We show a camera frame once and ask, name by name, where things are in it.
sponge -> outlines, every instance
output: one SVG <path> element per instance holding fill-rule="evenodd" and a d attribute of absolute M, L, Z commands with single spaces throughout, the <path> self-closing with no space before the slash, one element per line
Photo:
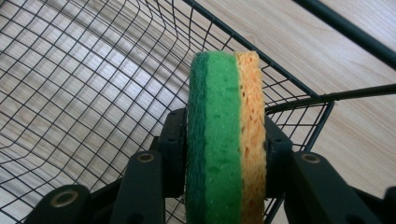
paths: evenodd
<path fill-rule="evenodd" d="M 257 54 L 197 54 L 188 107 L 188 223 L 262 223 L 265 130 Z"/>

green sponge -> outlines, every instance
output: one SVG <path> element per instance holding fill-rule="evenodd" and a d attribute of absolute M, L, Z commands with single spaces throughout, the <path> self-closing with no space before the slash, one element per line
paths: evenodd
<path fill-rule="evenodd" d="M 238 68 L 233 55 L 199 53 L 191 65 L 186 214 L 190 224 L 239 223 Z"/>

wooden floor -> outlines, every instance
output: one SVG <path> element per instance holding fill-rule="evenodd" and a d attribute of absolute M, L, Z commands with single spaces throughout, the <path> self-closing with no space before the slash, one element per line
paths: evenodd
<path fill-rule="evenodd" d="M 188 100 L 193 50 L 162 35 L 144 6 L 85 2 L 0 8 L 1 223 L 61 185 L 114 181 Z M 319 94 L 396 83 L 395 71 L 290 0 L 198 2 Z M 324 2 L 396 50 L 394 1 Z M 313 150 L 348 184 L 383 197 L 396 186 L 395 115 L 396 95 L 337 102 Z M 168 223 L 185 221 L 180 201 L 167 200 Z M 286 222 L 280 211 L 275 223 Z"/>
<path fill-rule="evenodd" d="M 396 50 L 396 2 L 323 2 Z M 395 71 L 292 1 L 200 3 L 317 93 L 396 83 Z M 396 186 L 396 95 L 337 102 L 313 150 L 349 185 L 383 197 Z"/>

wire mesh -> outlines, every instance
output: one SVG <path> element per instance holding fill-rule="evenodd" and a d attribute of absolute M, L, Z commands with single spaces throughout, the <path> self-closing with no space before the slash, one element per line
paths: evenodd
<path fill-rule="evenodd" d="M 0 6 L 0 222 L 23 222 L 49 191 L 96 191 L 149 149 L 166 115 L 188 101 L 203 50 L 248 50 L 183 1 L 14 0 Z M 310 97 L 261 61 L 266 106 Z M 271 114 L 309 150 L 328 104 Z M 265 214 L 272 209 L 270 201 Z M 183 198 L 166 222 L 185 223 Z"/>

black wire basket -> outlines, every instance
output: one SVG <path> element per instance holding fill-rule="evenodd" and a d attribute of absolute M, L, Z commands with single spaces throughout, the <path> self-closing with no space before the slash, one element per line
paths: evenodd
<path fill-rule="evenodd" d="M 0 222 L 23 222 L 53 189 L 94 192 L 149 149 L 167 114 L 188 101 L 193 56 L 256 50 L 267 114 L 310 150 L 332 101 L 194 2 L 5 1 L 0 6 Z M 281 200 L 268 199 L 272 217 Z M 166 199 L 166 222 L 185 223 L 183 198 Z"/>

